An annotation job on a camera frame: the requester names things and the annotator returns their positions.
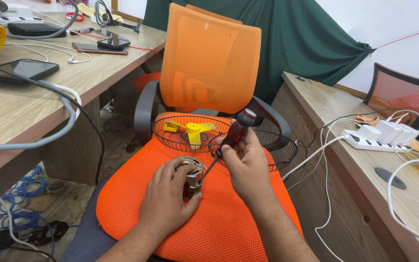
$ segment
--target wire fan grill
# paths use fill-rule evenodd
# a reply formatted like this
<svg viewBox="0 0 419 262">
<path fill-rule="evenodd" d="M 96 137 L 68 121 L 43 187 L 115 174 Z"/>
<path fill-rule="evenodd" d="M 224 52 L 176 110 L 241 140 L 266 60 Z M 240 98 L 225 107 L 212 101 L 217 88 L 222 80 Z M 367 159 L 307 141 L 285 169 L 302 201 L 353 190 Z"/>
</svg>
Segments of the wire fan grill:
<svg viewBox="0 0 419 262">
<path fill-rule="evenodd" d="M 269 172 L 281 170 L 287 167 L 292 161 L 292 159 L 297 155 L 298 147 L 289 138 L 281 136 L 281 139 L 283 141 L 287 141 L 287 145 L 280 148 L 277 145 L 277 142 L 280 140 L 279 134 L 261 130 L 254 130 L 254 132 L 260 140 L 261 146 L 263 146 L 267 151 L 269 151 L 273 159 L 273 161 L 270 161 L 268 159 Z M 214 146 L 212 148 L 211 154 L 213 156 L 215 156 L 214 151 L 218 147 L 219 146 Z M 219 160 L 219 164 L 225 166 L 224 160 Z"/>
<path fill-rule="evenodd" d="M 201 146 L 197 149 L 191 149 L 188 135 L 184 128 L 180 128 L 177 132 L 164 131 L 164 124 L 167 121 L 174 121 L 181 125 L 188 123 L 213 123 L 217 126 L 216 129 L 201 132 L 200 140 Z M 216 138 L 225 136 L 229 130 L 230 125 L 215 119 L 202 116 L 172 116 L 166 117 L 156 121 L 153 125 L 153 133 L 158 138 L 158 141 L 163 145 L 184 152 L 210 152 L 216 146 Z"/>
</svg>

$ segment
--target screwdriver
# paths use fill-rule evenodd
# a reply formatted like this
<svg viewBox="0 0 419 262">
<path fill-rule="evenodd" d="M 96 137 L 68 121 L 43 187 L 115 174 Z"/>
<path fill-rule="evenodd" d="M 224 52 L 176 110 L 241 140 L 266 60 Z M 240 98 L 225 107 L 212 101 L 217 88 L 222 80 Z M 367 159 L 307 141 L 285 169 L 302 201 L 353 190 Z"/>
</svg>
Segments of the screwdriver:
<svg viewBox="0 0 419 262">
<path fill-rule="evenodd" d="M 223 145 L 229 145 L 234 147 L 237 145 L 237 142 L 247 134 L 248 128 L 255 124 L 255 118 L 257 115 L 250 109 L 245 108 L 242 112 L 237 115 L 237 120 L 234 122 L 227 132 L 227 136 L 221 142 L 221 146 L 216 149 L 216 156 L 214 157 L 213 163 L 206 169 L 205 173 L 201 177 L 202 181 L 211 168 L 218 162 L 220 159 L 223 159 L 223 150 L 221 149 Z"/>
</svg>

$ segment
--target black power bank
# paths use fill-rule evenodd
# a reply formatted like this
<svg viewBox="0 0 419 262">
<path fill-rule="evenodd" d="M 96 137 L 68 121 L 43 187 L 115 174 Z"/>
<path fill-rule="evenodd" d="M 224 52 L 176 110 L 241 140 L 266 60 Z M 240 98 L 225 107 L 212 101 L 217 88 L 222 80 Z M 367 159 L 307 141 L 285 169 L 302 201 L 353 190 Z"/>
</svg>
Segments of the black power bank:
<svg viewBox="0 0 419 262">
<path fill-rule="evenodd" d="M 62 27 L 51 24 L 31 24 L 31 23 L 9 23 L 8 30 L 10 33 L 22 36 L 45 36 L 56 33 Z M 56 37 L 65 37 L 67 32 L 64 30 Z"/>
</svg>

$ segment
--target black chair armrest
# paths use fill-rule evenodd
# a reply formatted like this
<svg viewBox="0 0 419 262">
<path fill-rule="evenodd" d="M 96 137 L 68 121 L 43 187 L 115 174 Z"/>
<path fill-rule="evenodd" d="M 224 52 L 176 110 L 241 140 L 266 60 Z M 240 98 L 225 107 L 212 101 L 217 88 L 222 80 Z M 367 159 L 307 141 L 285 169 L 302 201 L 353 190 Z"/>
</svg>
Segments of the black chair armrest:
<svg viewBox="0 0 419 262">
<path fill-rule="evenodd" d="M 282 137 L 290 139 L 289 124 L 281 115 L 279 115 L 279 113 L 272 109 L 271 106 L 266 104 L 263 100 L 253 96 L 246 108 L 255 112 L 257 116 L 263 116 L 264 118 L 273 122 L 277 128 L 279 128 L 279 134 L 281 136 L 279 136 L 279 138 L 274 143 L 271 143 L 273 148 L 281 149 L 289 143 L 289 140 L 282 139 Z"/>
<path fill-rule="evenodd" d="M 151 119 L 153 103 L 159 103 L 166 111 L 175 111 L 174 107 L 167 106 L 162 100 L 159 81 L 151 81 L 145 86 L 138 98 L 134 116 L 135 138 L 142 146 L 151 139 L 151 125 L 154 123 L 154 119 Z"/>
</svg>

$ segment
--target white power strip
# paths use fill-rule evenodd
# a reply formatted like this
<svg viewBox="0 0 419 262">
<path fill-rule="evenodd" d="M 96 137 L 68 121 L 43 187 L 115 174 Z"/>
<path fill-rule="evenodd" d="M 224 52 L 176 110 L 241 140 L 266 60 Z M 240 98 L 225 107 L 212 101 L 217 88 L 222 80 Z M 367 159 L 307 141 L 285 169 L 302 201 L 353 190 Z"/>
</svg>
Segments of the white power strip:
<svg viewBox="0 0 419 262">
<path fill-rule="evenodd" d="M 344 130 L 342 131 L 341 135 L 346 135 L 344 140 L 347 143 L 349 143 L 353 148 L 356 148 L 356 149 L 394 152 L 394 148 L 393 148 L 394 145 L 384 144 L 378 140 L 365 139 L 361 134 L 358 134 L 357 131 Z M 403 145 L 397 145 L 395 148 L 396 148 L 396 151 L 399 153 L 407 153 L 412 150 L 411 146 L 403 146 Z"/>
</svg>

